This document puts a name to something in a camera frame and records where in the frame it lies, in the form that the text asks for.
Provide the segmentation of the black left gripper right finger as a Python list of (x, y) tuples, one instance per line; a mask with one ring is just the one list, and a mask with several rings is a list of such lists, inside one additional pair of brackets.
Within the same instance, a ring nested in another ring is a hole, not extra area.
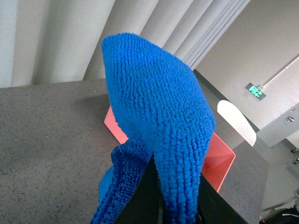
[(199, 224), (246, 224), (241, 217), (201, 175), (198, 196), (197, 223)]

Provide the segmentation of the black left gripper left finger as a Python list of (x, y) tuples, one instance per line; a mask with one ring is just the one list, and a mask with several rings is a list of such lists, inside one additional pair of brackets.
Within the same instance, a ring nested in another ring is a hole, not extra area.
[(114, 223), (163, 223), (163, 196), (160, 190), (160, 180), (153, 157), (151, 157), (134, 194)]

